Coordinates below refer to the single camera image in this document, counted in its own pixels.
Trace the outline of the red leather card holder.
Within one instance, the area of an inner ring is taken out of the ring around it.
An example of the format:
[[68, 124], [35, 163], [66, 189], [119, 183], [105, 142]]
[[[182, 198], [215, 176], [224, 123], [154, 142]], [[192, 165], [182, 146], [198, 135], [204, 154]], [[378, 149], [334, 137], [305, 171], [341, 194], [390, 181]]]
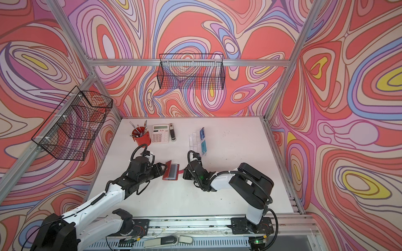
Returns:
[[172, 161], [168, 161], [166, 164], [166, 170], [162, 179], [164, 181], [177, 181], [179, 175], [184, 173], [184, 169], [180, 169], [180, 165], [177, 163], [173, 163]]

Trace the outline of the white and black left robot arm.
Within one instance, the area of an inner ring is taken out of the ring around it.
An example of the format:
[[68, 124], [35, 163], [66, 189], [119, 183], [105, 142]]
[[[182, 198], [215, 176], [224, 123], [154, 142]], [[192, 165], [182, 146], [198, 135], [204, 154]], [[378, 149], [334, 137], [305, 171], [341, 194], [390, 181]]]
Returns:
[[116, 209], [103, 220], [97, 218], [126, 200], [140, 195], [142, 184], [164, 175], [167, 165], [157, 163], [155, 155], [142, 144], [132, 153], [127, 169], [116, 179], [108, 181], [104, 191], [62, 215], [51, 214], [33, 232], [32, 251], [83, 251], [111, 234], [128, 234], [134, 227], [132, 215]]

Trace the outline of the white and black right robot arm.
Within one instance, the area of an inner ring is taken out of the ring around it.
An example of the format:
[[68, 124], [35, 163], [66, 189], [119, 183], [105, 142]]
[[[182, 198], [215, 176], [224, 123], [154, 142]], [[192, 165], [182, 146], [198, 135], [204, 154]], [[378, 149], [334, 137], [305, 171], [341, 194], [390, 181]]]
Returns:
[[195, 187], [204, 192], [233, 189], [247, 202], [246, 216], [231, 219], [228, 228], [233, 234], [273, 233], [273, 228], [263, 220], [273, 203], [272, 179], [247, 163], [241, 163], [236, 170], [209, 172], [203, 167], [201, 155], [193, 150], [188, 151], [187, 161], [183, 178], [193, 181]]

